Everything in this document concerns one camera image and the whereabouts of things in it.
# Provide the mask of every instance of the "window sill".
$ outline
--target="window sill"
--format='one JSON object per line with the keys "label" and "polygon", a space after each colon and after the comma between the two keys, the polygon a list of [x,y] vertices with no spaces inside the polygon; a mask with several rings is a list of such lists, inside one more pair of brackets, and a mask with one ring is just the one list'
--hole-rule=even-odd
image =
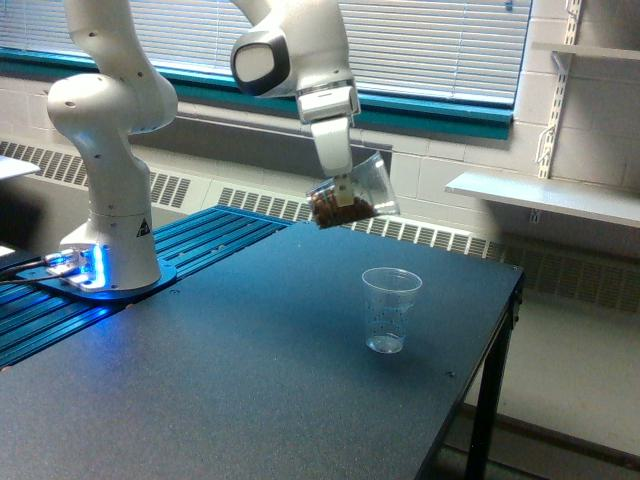
{"label": "window sill", "polygon": [[[0,48],[0,74],[35,78],[64,78],[96,71],[89,58],[26,52]],[[232,109],[252,109],[263,113],[297,116],[293,99],[260,99],[241,93],[232,78],[171,68],[158,71],[175,86],[178,95],[207,100]],[[360,93],[362,114],[358,128],[402,131],[407,134],[445,133],[507,140],[513,111],[447,102]]]}

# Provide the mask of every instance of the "plastic cup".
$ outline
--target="plastic cup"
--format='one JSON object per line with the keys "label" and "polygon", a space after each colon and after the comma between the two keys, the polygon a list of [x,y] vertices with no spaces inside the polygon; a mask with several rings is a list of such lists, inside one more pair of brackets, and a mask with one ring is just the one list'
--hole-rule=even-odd
{"label": "plastic cup", "polygon": [[399,268],[372,268],[362,274],[365,287],[366,344],[378,353],[398,353],[422,280]]}
{"label": "plastic cup", "polygon": [[307,193],[313,219],[320,228],[400,213],[380,152],[355,167],[348,177],[353,188],[352,205],[338,205],[335,179],[327,180]]}

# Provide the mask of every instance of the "brown granules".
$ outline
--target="brown granules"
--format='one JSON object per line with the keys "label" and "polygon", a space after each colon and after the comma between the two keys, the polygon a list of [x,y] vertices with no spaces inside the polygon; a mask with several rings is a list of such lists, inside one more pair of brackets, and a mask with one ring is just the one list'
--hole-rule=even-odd
{"label": "brown granules", "polygon": [[311,198],[313,219],[320,228],[336,227],[375,216],[376,211],[360,197],[353,199],[353,205],[338,207],[333,195],[316,193]]}

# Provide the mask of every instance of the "white shelf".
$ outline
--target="white shelf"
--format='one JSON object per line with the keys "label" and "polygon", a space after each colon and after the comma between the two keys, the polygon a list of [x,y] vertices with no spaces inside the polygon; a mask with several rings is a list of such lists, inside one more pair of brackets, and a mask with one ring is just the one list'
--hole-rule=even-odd
{"label": "white shelf", "polygon": [[0,180],[40,171],[37,165],[0,155]]}
{"label": "white shelf", "polygon": [[445,190],[483,200],[640,227],[640,195],[507,173],[466,172]]}
{"label": "white shelf", "polygon": [[578,55],[579,57],[640,61],[640,51],[637,50],[621,50],[618,48],[587,47],[582,45],[564,45],[561,43],[544,42],[533,42],[532,46],[534,50],[549,50],[556,53]]}

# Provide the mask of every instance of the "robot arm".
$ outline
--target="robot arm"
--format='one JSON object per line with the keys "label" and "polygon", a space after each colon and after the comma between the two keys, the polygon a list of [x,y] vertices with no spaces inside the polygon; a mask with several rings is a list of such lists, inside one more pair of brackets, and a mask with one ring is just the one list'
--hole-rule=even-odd
{"label": "robot arm", "polygon": [[89,219],[61,244],[85,252],[86,264],[67,281],[89,292],[138,289],[156,282],[160,270],[149,169],[133,155],[128,135],[170,123],[177,96],[142,51],[128,0],[64,6],[71,38],[100,69],[56,82],[48,99],[49,116],[78,148],[89,181]]}
{"label": "robot arm", "polygon": [[295,96],[320,163],[335,177],[340,204],[353,201],[349,129],[360,113],[349,43],[337,0],[235,0],[253,28],[236,43],[231,69],[240,89]]}

